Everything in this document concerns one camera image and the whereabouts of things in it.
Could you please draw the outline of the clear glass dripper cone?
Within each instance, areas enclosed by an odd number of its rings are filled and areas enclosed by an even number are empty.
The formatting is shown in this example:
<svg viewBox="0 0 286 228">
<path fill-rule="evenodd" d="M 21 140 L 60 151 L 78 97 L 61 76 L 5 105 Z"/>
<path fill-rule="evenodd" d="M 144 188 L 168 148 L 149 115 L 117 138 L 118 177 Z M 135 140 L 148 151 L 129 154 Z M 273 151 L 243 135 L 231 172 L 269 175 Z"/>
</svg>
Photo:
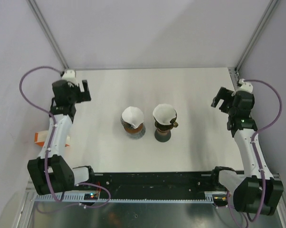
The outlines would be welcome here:
<svg viewBox="0 0 286 228">
<path fill-rule="evenodd" d="M 122 126 L 123 126 L 125 129 L 133 129 L 133 126 L 132 126 L 130 123 L 126 122 L 126 121 L 123 119 L 123 117 L 121 117 L 121 124 L 122 124 Z"/>
</svg>

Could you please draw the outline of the white paper coffee filter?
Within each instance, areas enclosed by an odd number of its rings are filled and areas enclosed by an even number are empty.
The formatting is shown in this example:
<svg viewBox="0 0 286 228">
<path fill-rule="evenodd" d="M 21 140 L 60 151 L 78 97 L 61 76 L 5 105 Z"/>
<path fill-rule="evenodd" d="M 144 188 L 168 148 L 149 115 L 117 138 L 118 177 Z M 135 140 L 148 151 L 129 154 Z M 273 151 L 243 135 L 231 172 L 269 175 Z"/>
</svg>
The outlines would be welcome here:
<svg viewBox="0 0 286 228">
<path fill-rule="evenodd" d="M 123 111 L 122 119 L 136 129 L 144 122 L 144 114 L 140 108 L 130 106 Z"/>
</svg>

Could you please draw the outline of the olive green dripper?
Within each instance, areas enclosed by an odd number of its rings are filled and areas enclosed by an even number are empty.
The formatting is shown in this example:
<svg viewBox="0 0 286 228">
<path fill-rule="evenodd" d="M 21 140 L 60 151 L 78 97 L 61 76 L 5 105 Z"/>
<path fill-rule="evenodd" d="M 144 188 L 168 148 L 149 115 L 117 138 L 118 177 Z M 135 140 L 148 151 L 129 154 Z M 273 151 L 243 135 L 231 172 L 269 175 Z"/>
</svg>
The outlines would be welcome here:
<svg viewBox="0 0 286 228">
<path fill-rule="evenodd" d="M 155 127 L 160 131 L 168 131 L 176 128 L 179 124 L 176 122 L 177 113 L 175 114 L 162 114 L 154 116 Z"/>
</svg>

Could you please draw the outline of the clear glass carafe server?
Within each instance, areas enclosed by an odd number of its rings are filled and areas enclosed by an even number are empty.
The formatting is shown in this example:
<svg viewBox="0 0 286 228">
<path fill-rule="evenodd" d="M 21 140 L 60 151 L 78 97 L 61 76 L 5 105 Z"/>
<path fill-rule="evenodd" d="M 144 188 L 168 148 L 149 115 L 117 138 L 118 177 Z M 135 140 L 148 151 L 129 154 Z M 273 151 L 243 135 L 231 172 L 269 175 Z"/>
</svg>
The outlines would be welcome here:
<svg viewBox="0 0 286 228">
<path fill-rule="evenodd" d="M 146 128 L 145 125 L 142 125 L 142 128 L 136 132 L 136 133 L 128 133 L 128 137 L 130 137 L 131 139 L 140 139 L 145 135 L 146 132 Z"/>
</svg>

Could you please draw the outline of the red black coffee dripper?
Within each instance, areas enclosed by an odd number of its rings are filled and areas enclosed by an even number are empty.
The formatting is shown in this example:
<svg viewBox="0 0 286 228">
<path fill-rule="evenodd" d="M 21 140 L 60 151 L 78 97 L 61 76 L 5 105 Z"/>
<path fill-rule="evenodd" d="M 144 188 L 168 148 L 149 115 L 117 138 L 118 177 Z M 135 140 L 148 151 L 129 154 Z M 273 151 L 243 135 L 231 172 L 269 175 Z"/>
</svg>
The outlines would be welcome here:
<svg viewBox="0 0 286 228">
<path fill-rule="evenodd" d="M 171 138 L 171 128 L 169 129 L 156 128 L 154 132 L 154 137 L 157 141 L 161 143 L 169 141 Z"/>
</svg>

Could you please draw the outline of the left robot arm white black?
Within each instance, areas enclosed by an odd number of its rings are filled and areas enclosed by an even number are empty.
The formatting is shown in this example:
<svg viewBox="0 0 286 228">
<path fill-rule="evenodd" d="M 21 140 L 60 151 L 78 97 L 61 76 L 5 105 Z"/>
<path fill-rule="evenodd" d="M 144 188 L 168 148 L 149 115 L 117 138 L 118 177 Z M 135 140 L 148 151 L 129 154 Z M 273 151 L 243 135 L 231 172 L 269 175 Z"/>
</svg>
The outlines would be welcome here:
<svg viewBox="0 0 286 228">
<path fill-rule="evenodd" d="M 27 168 L 38 195 L 47 195 L 73 190 L 80 184 L 90 190 L 96 184 L 91 166 L 70 168 L 64 160 L 69 130 L 74 122 L 77 103 L 91 101 L 87 80 L 82 80 L 84 90 L 67 80 L 52 84 L 52 98 L 49 114 L 49 130 L 38 157 L 29 160 Z"/>
</svg>

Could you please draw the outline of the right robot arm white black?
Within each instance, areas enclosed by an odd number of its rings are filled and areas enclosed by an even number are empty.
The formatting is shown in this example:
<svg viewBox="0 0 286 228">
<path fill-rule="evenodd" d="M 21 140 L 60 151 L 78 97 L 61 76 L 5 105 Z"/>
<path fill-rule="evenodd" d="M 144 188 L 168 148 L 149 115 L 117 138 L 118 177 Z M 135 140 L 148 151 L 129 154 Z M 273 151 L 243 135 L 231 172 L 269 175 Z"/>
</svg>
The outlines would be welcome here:
<svg viewBox="0 0 286 228">
<path fill-rule="evenodd" d="M 284 187 L 268 169 L 259 145 L 257 125 L 251 117 L 254 95 L 250 90 L 231 91 L 221 87 L 211 107 L 216 107 L 220 100 L 223 103 L 219 109 L 228 114 L 227 130 L 240 151 L 244 177 L 238 176 L 232 168 L 217 166 L 210 185 L 214 190 L 225 187 L 233 198 L 236 211 L 271 216 Z"/>
</svg>

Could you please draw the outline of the orange white box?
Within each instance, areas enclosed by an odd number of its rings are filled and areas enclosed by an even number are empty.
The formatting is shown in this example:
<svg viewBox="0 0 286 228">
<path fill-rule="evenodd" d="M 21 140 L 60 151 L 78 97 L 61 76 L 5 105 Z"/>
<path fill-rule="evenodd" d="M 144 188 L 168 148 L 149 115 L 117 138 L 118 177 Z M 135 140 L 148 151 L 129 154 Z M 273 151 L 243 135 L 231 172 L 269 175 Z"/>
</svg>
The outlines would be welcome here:
<svg viewBox="0 0 286 228">
<path fill-rule="evenodd" d="M 47 138 L 47 135 L 48 135 L 48 130 L 36 132 L 35 137 L 34 137 L 34 143 L 40 147 L 43 147 L 45 140 Z M 70 136 L 69 135 L 66 138 L 65 146 L 66 147 L 70 146 Z"/>
</svg>

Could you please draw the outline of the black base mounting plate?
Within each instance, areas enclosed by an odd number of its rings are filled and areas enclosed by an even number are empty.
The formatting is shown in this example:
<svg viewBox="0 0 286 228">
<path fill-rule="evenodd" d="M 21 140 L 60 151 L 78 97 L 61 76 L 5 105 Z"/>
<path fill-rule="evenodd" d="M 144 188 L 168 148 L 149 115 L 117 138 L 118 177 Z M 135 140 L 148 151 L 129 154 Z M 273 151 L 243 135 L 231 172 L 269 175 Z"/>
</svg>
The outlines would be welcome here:
<svg viewBox="0 0 286 228">
<path fill-rule="evenodd" d="M 96 173 L 93 184 L 100 184 L 111 193 L 135 195 L 223 191 L 225 188 L 213 183 L 211 172 L 135 172 L 135 173 Z"/>
</svg>

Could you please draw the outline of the left aluminium frame post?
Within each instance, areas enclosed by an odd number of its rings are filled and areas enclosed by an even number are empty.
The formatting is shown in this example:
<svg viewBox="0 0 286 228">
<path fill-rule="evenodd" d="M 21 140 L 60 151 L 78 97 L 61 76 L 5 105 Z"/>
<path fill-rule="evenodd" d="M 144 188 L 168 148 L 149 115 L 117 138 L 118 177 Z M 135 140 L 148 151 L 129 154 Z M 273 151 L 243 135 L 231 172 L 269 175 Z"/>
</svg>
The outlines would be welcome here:
<svg viewBox="0 0 286 228">
<path fill-rule="evenodd" d="M 64 69 L 68 69 L 69 65 L 65 59 L 65 57 L 63 56 L 63 53 L 53 35 L 53 33 L 51 32 L 51 29 L 48 25 L 48 23 L 45 20 L 45 17 L 42 14 L 42 11 L 40 10 L 37 2 L 35 0 L 26 0 L 29 8 L 31 9 L 33 15 L 35 16 L 38 24 L 40 25 L 41 30 L 43 31 L 46 39 L 48 40 L 51 48 L 53 49 L 56 57 L 58 58 L 61 66 Z"/>
</svg>

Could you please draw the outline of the aluminium frame post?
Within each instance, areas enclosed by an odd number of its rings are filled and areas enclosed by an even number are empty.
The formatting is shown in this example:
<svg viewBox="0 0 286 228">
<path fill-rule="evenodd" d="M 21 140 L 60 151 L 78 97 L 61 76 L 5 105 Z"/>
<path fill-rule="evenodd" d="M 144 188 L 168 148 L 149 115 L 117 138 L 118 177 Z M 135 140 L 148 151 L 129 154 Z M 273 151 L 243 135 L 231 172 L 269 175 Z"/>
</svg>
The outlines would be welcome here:
<svg viewBox="0 0 286 228">
<path fill-rule="evenodd" d="M 246 45 L 244 51 L 242 52 L 236 66 L 235 71 L 239 71 L 250 55 L 250 52 L 252 51 L 255 44 L 257 44 L 260 36 L 262 35 L 264 29 L 266 28 L 267 24 L 269 23 L 271 17 L 273 16 L 274 12 L 276 11 L 277 7 L 280 4 L 280 0 L 270 0 L 269 4 L 267 5 L 264 13 L 262 14 L 261 19 L 259 20 L 252 36 L 249 39 L 248 44 Z"/>
<path fill-rule="evenodd" d="M 46 39 L 48 40 L 51 48 L 53 49 L 56 57 L 58 58 L 61 66 L 64 69 L 68 69 L 69 65 L 65 59 L 65 57 L 63 56 L 63 53 L 53 35 L 53 33 L 51 32 L 51 29 L 48 25 L 48 23 L 45 20 L 45 17 L 42 14 L 42 11 L 40 10 L 37 2 L 35 0 L 26 0 L 29 8 L 31 9 L 33 15 L 35 16 L 38 24 L 40 25 L 41 30 L 43 31 Z"/>
</svg>

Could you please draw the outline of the right aluminium frame post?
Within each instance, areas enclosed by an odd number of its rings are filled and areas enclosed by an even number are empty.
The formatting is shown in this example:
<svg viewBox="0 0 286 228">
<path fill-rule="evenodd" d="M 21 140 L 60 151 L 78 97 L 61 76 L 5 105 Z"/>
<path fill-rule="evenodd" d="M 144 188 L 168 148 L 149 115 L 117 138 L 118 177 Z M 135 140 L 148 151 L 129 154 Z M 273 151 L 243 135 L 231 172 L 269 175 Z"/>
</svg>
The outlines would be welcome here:
<svg viewBox="0 0 286 228">
<path fill-rule="evenodd" d="M 264 13 L 262 14 L 261 19 L 259 20 L 252 36 L 249 39 L 248 44 L 246 45 L 244 51 L 242 52 L 236 66 L 235 71 L 239 71 L 250 55 L 250 52 L 252 51 L 255 44 L 257 44 L 260 36 L 262 35 L 264 29 L 266 28 L 267 24 L 269 23 L 271 17 L 273 16 L 274 12 L 276 11 L 277 7 L 280 4 L 280 0 L 270 0 L 269 4 L 267 5 Z"/>
</svg>

